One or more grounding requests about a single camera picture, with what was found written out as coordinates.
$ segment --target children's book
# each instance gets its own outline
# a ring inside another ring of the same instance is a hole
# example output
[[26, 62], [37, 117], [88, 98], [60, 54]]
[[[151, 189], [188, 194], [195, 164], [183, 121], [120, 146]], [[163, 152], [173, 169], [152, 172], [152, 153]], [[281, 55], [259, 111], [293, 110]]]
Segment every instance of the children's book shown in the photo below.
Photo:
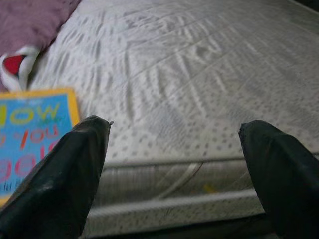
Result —
[[78, 122], [71, 88], [0, 94], [0, 206]]

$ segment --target purple blanket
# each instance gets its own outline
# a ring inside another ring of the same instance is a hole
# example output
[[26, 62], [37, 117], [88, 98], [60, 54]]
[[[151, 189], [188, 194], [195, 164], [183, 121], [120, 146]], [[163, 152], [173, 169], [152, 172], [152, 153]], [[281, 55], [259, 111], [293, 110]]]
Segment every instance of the purple blanket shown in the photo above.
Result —
[[39, 52], [80, 0], [0, 0], [0, 92], [25, 90]]

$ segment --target bed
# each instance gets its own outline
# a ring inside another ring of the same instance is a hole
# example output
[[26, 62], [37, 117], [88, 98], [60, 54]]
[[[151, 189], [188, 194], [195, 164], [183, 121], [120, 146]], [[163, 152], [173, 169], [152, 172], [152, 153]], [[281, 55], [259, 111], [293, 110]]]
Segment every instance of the bed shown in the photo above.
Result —
[[319, 16], [286, 0], [82, 0], [29, 89], [114, 121], [83, 237], [263, 213], [237, 132], [319, 152]]

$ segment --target yellow book border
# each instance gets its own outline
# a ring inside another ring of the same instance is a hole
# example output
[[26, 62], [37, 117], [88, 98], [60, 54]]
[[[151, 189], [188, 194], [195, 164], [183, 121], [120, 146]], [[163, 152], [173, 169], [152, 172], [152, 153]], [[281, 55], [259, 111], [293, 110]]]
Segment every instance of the yellow book border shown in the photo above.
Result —
[[[57, 88], [57, 89], [48, 89], [48, 90], [1, 93], [0, 99], [18, 99], [19, 97], [25, 97], [25, 98], [45, 97], [45, 96], [54, 96], [59, 94], [67, 95], [71, 124], [72, 124], [72, 127], [74, 127], [80, 121], [80, 119], [79, 119], [78, 106], [76, 103], [75, 92], [72, 88]], [[10, 196], [11, 195], [0, 197], [0, 207], [3, 206], [8, 201]]]

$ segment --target book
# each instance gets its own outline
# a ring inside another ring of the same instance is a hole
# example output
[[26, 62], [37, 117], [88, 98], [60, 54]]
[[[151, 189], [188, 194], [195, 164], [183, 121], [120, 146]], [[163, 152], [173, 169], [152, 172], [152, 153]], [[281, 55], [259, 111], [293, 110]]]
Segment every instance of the book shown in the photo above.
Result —
[[71, 88], [0, 94], [0, 206], [78, 122]]

